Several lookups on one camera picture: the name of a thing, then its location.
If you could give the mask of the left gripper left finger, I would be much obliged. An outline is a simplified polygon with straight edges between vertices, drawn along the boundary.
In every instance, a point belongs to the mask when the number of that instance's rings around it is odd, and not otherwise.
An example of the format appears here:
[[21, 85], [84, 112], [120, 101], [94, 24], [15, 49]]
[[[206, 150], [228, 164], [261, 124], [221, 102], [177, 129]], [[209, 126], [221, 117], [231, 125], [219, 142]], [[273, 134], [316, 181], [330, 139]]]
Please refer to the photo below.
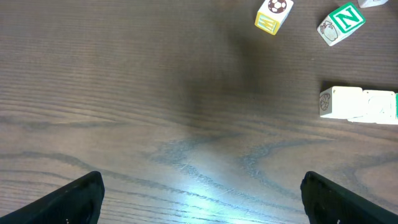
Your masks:
[[1, 224], [97, 224], [104, 193], [101, 173], [93, 171], [1, 217]]

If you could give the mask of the green R block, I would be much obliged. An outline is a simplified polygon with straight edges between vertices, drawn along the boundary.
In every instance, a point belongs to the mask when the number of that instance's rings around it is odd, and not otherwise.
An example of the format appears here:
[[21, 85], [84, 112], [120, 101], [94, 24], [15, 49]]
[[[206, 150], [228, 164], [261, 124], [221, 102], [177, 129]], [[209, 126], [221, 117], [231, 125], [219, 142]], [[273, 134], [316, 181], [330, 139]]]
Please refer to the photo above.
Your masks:
[[381, 117], [376, 121], [377, 124], [397, 125], [397, 93], [387, 97], [388, 102], [383, 107]]

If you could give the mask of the yellow C block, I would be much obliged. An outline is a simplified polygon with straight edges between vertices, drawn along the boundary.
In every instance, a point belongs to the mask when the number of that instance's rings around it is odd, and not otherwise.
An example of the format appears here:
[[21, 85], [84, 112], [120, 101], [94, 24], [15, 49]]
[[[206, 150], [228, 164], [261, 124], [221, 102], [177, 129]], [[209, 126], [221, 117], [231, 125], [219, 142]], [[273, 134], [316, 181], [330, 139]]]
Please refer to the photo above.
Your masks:
[[351, 119], [363, 113], [363, 89], [360, 87], [333, 86], [319, 94], [321, 118]]

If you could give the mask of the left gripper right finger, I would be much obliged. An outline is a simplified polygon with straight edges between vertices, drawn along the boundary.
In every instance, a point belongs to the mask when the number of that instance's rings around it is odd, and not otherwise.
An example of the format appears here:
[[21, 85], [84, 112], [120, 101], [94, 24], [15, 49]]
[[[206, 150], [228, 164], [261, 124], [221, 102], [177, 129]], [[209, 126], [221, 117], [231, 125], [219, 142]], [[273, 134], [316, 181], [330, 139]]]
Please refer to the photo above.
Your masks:
[[397, 224], [397, 215], [308, 171], [300, 185], [310, 224]]

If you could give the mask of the yellow O block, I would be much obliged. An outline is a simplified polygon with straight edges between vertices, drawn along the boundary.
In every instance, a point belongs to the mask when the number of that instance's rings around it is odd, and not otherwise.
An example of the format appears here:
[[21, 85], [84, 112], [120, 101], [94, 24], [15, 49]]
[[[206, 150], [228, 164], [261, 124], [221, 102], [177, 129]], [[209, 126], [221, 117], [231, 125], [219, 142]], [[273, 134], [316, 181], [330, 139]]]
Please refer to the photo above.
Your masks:
[[393, 91], [364, 90], [364, 108], [359, 117], [348, 121], [357, 123], [397, 124], [397, 95]]

